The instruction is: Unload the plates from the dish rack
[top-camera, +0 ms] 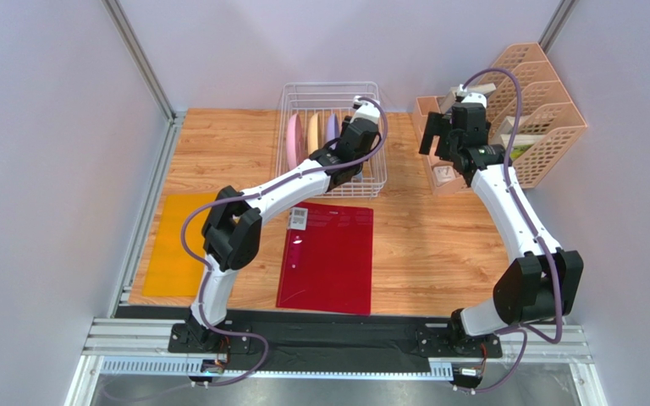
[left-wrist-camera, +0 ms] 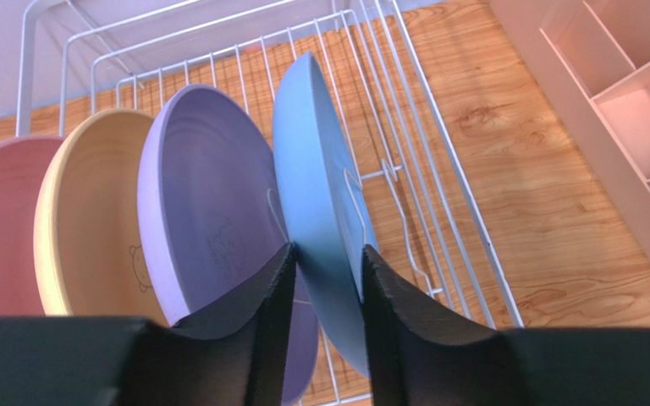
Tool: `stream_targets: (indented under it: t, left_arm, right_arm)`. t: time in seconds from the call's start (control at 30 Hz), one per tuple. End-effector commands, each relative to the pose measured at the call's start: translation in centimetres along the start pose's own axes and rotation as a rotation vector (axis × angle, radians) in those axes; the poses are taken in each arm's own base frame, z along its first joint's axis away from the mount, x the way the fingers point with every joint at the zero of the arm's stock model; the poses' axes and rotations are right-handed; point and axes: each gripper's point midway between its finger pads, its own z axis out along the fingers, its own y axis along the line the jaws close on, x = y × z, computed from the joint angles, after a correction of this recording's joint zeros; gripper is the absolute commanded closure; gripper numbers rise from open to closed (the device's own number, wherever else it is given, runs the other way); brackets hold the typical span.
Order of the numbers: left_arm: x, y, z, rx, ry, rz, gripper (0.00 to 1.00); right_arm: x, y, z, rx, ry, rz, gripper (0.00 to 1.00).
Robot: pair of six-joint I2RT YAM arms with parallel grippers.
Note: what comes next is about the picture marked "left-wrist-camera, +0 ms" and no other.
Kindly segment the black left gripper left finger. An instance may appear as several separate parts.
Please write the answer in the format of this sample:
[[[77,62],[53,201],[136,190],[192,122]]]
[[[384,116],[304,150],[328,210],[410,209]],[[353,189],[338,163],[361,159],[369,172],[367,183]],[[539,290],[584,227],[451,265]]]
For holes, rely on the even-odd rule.
[[[143,321],[118,405],[279,405],[295,293],[295,247],[172,327]]]

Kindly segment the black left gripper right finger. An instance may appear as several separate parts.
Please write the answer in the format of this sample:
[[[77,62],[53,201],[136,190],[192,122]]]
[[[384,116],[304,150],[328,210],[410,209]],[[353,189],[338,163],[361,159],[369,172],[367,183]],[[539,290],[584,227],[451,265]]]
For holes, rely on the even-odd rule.
[[[502,332],[440,304],[370,245],[362,305],[376,405],[520,405],[522,381]]]

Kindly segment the purple plate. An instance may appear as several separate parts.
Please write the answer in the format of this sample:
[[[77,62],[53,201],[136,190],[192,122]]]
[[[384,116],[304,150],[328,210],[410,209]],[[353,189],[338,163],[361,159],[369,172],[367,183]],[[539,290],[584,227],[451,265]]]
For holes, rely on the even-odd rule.
[[[165,327],[220,299],[289,242],[269,145],[238,104],[209,85],[187,85],[157,115],[140,160],[137,206]],[[302,398],[317,362],[317,318],[295,272],[279,405]]]

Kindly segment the blue plate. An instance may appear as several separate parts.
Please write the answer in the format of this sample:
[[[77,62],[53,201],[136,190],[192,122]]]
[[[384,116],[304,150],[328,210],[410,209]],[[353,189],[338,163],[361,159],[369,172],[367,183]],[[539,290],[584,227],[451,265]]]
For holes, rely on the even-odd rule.
[[[362,250],[377,243],[357,170],[315,56],[280,81],[273,112],[279,199],[314,311],[331,343],[368,377]]]

